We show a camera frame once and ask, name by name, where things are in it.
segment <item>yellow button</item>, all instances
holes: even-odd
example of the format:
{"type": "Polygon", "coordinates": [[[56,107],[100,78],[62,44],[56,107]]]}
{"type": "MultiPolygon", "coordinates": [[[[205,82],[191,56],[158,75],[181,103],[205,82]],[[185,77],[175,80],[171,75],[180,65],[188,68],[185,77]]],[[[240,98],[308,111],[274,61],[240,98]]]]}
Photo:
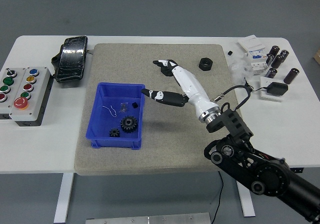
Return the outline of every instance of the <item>yellow button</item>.
{"type": "Polygon", "coordinates": [[[35,78],[34,76],[30,75],[30,76],[28,76],[28,77],[26,78],[26,82],[33,84],[33,83],[36,82],[36,78],[35,78]]]}

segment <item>white table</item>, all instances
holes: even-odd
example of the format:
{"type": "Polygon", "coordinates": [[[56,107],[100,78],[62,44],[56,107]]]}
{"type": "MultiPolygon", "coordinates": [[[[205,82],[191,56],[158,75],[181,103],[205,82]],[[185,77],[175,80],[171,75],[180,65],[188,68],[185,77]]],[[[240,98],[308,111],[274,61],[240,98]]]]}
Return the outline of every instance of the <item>white table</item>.
{"type": "MultiPolygon", "coordinates": [[[[48,67],[54,73],[51,58],[70,36],[21,36],[14,43],[3,65],[5,68],[48,67]]],[[[219,44],[225,54],[245,51],[236,37],[141,37],[88,36],[88,49],[99,43],[219,44]]],[[[253,146],[275,157],[285,157],[290,167],[320,167],[320,102],[289,42],[283,38],[261,38],[267,52],[273,45],[290,52],[276,78],[284,78],[291,68],[300,73],[289,85],[285,101],[273,102],[252,93],[240,109],[243,120],[254,133],[253,146]]],[[[82,109],[92,56],[87,55],[83,80],[76,88],[54,82],[41,126],[19,127],[13,121],[0,120],[0,173],[73,173],[82,109]]],[[[248,80],[256,89],[259,77],[248,80]]],[[[245,94],[236,91],[240,102],[245,94]]]]}

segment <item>gray felt mat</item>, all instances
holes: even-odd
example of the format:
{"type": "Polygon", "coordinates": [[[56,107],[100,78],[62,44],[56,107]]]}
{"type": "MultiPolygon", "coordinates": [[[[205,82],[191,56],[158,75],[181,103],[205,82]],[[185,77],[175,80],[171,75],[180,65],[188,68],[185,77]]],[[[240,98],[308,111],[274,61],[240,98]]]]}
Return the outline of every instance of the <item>gray felt mat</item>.
{"type": "MultiPolygon", "coordinates": [[[[94,149],[86,139],[97,84],[145,84],[149,90],[182,93],[173,77],[164,76],[153,60],[172,59],[192,72],[210,98],[232,86],[223,49],[216,44],[98,44],[94,48],[85,96],[81,127],[75,153],[75,171],[79,175],[127,175],[217,170],[204,157],[204,148],[225,137],[226,128],[208,133],[195,108],[175,107],[145,98],[140,150],[101,147],[94,149]],[[210,71],[199,69],[201,58],[213,60],[210,71]]],[[[238,103],[232,91],[220,101],[231,107],[238,103]]]]}

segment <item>blue plastic bin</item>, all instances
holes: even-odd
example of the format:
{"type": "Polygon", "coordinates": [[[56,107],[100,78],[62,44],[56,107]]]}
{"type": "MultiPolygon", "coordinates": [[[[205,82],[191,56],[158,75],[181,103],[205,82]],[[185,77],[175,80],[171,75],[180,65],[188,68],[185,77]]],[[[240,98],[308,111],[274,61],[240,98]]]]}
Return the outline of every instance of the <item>blue plastic bin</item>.
{"type": "Polygon", "coordinates": [[[145,105],[145,96],[141,93],[143,88],[145,88],[143,84],[109,82],[98,84],[85,134],[93,148],[116,147],[132,150],[141,148],[142,116],[145,105]],[[138,107],[134,108],[132,103],[137,103],[138,107]],[[125,104],[126,111],[121,111],[122,104],[125,104]],[[134,116],[137,119],[138,127],[134,132],[126,133],[121,129],[121,120],[126,116],[134,116]],[[120,137],[110,137],[110,130],[113,128],[119,129],[120,137]]]}

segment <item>black power adapter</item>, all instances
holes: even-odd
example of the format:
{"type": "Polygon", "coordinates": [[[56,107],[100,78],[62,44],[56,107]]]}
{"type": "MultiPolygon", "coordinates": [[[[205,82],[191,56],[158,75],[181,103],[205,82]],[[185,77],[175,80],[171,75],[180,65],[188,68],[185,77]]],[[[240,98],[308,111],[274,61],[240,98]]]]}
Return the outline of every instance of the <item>black power adapter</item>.
{"type": "Polygon", "coordinates": [[[266,88],[266,92],[274,96],[282,96],[288,91],[288,85],[279,82],[272,82],[266,88]]]}

